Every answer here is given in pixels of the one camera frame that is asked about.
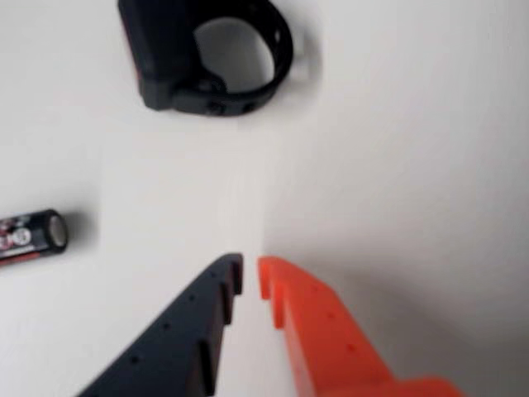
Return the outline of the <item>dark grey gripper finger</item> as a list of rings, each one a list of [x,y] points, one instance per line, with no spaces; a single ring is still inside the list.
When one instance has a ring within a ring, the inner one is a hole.
[[[81,394],[214,395],[223,330],[242,284],[242,254],[216,259]]]

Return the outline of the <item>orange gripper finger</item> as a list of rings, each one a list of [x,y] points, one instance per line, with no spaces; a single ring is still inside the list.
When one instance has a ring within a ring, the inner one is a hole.
[[[260,291],[284,331],[301,396],[459,396],[436,377],[400,380],[386,366],[337,293],[277,256],[258,260]]]

